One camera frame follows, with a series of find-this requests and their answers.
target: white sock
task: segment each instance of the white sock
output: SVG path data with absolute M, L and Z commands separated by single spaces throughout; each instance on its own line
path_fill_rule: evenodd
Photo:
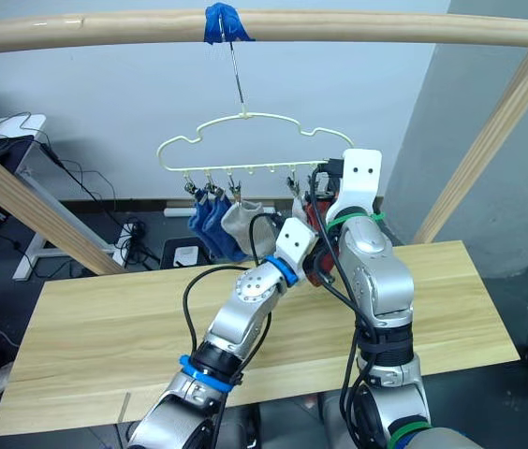
M 252 254 L 249 244 L 249 224 L 252 218 L 263 211 L 262 203 L 244 200 L 241 204 L 233 204 L 220 222 L 223 229 L 237 240 L 237 244 L 246 254 Z M 265 217 L 258 218 L 254 222 L 254 243 L 258 258 L 274 253 L 276 237 L 269 220 Z

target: wooden tabletop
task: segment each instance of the wooden tabletop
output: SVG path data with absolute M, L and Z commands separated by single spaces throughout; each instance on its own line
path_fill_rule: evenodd
M 423 374 L 519 358 L 461 242 L 395 253 L 414 277 L 414 343 Z M 191 349 L 181 297 L 204 269 L 46 282 L 0 403 L 0 435 L 141 419 Z M 192 291 L 199 336 L 237 275 L 214 273 Z M 229 405 L 340 388 L 353 321 L 324 289 L 290 289 Z

